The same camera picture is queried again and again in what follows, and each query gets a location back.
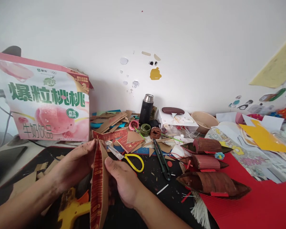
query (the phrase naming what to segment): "bowl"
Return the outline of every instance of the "bowl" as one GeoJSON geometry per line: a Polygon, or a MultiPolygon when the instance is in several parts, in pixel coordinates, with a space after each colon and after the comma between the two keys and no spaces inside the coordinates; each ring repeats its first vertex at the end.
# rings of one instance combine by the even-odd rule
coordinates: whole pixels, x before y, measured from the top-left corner
{"type": "Polygon", "coordinates": [[[206,134],[211,127],[219,124],[219,121],[214,116],[206,112],[195,111],[191,116],[199,126],[196,131],[202,134],[206,134]]]}

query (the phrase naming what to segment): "blue flower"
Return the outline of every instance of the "blue flower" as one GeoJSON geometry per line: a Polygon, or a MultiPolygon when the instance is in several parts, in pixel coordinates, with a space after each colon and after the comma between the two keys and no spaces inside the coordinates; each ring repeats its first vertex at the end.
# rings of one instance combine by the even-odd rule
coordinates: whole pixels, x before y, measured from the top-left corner
{"type": "Polygon", "coordinates": [[[222,160],[225,158],[225,155],[222,152],[215,153],[215,158],[222,160]]]}

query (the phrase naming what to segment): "thermos bottle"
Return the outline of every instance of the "thermos bottle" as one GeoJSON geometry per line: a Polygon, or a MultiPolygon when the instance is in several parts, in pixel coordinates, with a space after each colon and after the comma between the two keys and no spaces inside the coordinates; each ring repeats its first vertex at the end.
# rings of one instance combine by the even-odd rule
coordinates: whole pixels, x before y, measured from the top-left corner
{"type": "Polygon", "coordinates": [[[153,109],[153,95],[146,94],[142,102],[142,108],[141,108],[140,119],[139,119],[140,126],[142,124],[149,123],[149,118],[150,118],[152,109],[153,109]]]}

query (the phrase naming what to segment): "brown paper boat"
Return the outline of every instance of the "brown paper boat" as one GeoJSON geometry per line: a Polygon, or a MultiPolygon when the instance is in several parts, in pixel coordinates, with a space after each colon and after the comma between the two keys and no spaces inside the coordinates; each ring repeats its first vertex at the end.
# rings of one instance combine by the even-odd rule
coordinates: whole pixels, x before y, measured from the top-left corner
{"type": "Polygon", "coordinates": [[[240,199],[251,191],[221,172],[186,172],[177,181],[193,191],[224,199],[240,199]]]}

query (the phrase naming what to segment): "yellow paper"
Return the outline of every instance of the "yellow paper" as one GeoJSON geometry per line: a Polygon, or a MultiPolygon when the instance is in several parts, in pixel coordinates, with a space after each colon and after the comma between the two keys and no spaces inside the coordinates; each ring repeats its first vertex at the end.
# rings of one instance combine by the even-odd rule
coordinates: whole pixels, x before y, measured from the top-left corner
{"type": "Polygon", "coordinates": [[[258,120],[252,120],[252,123],[255,126],[239,125],[250,135],[259,148],[286,153],[286,146],[269,133],[258,120]]]}
{"type": "Polygon", "coordinates": [[[286,44],[252,80],[250,85],[277,88],[286,81],[286,44]]]}

